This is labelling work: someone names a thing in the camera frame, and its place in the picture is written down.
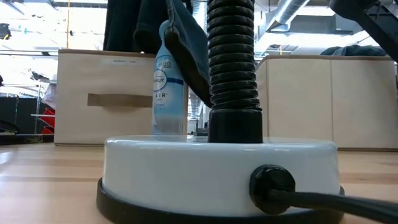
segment white label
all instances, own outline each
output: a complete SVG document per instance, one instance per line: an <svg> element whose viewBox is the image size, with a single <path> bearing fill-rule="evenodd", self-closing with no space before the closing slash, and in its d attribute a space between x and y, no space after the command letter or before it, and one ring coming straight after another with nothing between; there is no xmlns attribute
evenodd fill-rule
<svg viewBox="0 0 398 224"><path fill-rule="evenodd" d="M107 65L143 65L145 64L145 60L133 60L133 59L115 59L115 58L103 58L102 63Z"/></svg>
<svg viewBox="0 0 398 224"><path fill-rule="evenodd" d="M166 74L161 70L156 70L154 73L154 91L163 89L163 87L166 85L166 82Z"/></svg>

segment black rubber base rim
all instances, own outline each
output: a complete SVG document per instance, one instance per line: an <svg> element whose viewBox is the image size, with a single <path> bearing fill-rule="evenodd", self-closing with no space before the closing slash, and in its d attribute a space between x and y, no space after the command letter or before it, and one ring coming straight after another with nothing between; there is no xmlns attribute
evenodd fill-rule
<svg viewBox="0 0 398 224"><path fill-rule="evenodd" d="M344 195L344 189L340 188L340 194ZM138 205L133 205L112 197L102 188L102 179L98 181L97 207L99 211L113 223L189 223L189 224L264 224L264 223L339 223L343 213L326 210L302 212L291 215L263 216L263 217L206 217L199 215L186 215L154 210Z"/></svg>

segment wooden tabletop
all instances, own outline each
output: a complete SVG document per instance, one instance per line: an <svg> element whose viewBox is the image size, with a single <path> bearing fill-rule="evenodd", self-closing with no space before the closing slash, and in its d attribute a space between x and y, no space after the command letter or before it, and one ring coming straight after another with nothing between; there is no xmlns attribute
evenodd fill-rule
<svg viewBox="0 0 398 224"><path fill-rule="evenodd" d="M0 146L0 223L102 224L96 183L102 147ZM398 153L341 152L347 195L398 202ZM346 215L345 223L373 223Z"/></svg>

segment beige cabinet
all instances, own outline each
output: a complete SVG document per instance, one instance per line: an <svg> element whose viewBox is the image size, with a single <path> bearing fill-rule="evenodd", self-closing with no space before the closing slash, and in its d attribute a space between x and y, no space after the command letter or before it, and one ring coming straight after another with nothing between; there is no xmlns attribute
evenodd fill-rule
<svg viewBox="0 0 398 224"><path fill-rule="evenodd" d="M257 75L268 135L332 140L329 61L275 58L265 63Z"/></svg>
<svg viewBox="0 0 398 224"><path fill-rule="evenodd" d="M394 64L332 60L333 135L342 147L397 148Z"/></svg>
<svg viewBox="0 0 398 224"><path fill-rule="evenodd" d="M257 66L264 134L398 148L394 79L384 57L267 57Z"/></svg>

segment black cord grommet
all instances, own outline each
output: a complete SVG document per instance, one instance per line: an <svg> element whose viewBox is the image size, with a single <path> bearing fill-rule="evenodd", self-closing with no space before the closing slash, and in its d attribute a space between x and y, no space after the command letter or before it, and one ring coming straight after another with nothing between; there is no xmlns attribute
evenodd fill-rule
<svg viewBox="0 0 398 224"><path fill-rule="evenodd" d="M258 167L250 176L249 193L257 208L270 215L285 212L290 205L270 201L267 198L269 190L284 190L295 192L296 183L292 174L285 168L275 165Z"/></svg>

